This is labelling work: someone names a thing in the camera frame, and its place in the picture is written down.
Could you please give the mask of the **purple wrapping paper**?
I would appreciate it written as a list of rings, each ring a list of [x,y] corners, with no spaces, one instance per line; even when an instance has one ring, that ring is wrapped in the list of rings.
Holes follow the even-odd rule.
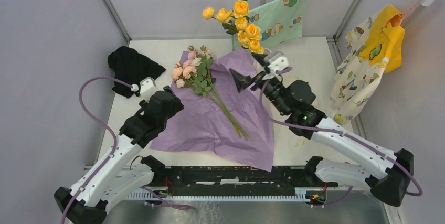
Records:
[[[266,110],[259,102],[259,91],[238,92],[229,69],[244,76],[256,75],[250,52],[237,49],[217,59],[210,68],[218,94],[247,136],[237,134],[230,120],[211,99],[172,83],[171,88],[184,109],[168,120],[166,129],[151,141],[151,149],[212,151],[233,162],[268,172],[272,170],[273,130]]]

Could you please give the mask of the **black cloth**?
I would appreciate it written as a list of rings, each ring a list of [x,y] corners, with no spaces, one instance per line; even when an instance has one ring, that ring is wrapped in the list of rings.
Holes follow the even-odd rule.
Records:
[[[133,48],[121,46],[108,56],[114,77],[128,84],[139,84],[147,77],[157,79],[166,69]]]

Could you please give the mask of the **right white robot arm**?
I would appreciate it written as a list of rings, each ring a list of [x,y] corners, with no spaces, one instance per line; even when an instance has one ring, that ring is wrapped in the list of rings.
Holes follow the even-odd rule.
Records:
[[[309,186],[324,182],[357,187],[387,205],[399,207],[409,194],[409,185],[416,183],[413,153],[384,148],[342,127],[313,106],[316,96],[308,82],[296,80],[285,86],[280,76],[291,67],[283,53],[253,54],[253,58],[263,67],[253,77],[230,69],[237,90],[260,89],[260,96],[287,117],[283,125],[291,132],[351,160],[351,163],[337,163],[313,156],[304,167],[304,182]]]

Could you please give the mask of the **single pale pink bud stem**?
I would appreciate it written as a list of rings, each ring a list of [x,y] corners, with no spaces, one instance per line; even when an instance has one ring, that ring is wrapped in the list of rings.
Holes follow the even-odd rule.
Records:
[[[195,95],[208,98],[213,102],[216,101],[216,98],[211,94],[213,92],[213,87],[207,80],[185,80],[180,78],[176,80],[175,83],[178,88],[190,88]]]

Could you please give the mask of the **large pink rose stem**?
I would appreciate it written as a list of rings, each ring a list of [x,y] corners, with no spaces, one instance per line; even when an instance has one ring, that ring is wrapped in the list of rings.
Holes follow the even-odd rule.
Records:
[[[215,105],[217,105],[223,112],[223,114],[228,118],[228,120],[233,125],[237,135],[241,138],[243,137],[245,140],[248,139],[247,132],[242,128],[241,124],[238,122],[238,120],[232,115],[232,113],[229,111],[228,107],[225,105],[225,103],[222,100],[222,97],[220,96],[219,92],[216,89],[216,78],[214,78],[211,75],[210,67],[213,65],[213,62],[210,61],[209,63],[200,63],[198,66],[192,66],[192,65],[186,65],[178,63],[176,67],[173,70],[172,73],[172,79],[175,83],[176,80],[182,78],[185,80],[207,80],[209,84],[213,87],[213,92],[211,93],[215,98],[216,101],[213,102]]]

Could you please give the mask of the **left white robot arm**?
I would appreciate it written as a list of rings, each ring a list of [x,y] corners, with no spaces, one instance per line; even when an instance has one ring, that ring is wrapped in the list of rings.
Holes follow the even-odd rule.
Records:
[[[165,130],[167,120],[184,106],[169,86],[141,85],[140,109],[125,120],[116,143],[71,187],[60,187],[54,198],[62,212],[62,223],[103,223],[114,206],[135,190],[165,179],[164,165],[153,156],[144,157],[120,178],[122,168]]]

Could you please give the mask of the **yellow rose stem bunch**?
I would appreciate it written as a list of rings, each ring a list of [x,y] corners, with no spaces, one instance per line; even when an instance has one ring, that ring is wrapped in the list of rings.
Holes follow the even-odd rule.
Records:
[[[216,20],[221,23],[227,34],[234,35],[242,49],[254,54],[265,54],[266,49],[261,44],[261,29],[250,21],[248,14],[249,4],[245,0],[235,1],[232,9],[221,8],[215,11],[213,7],[208,6],[202,11],[205,20]]]

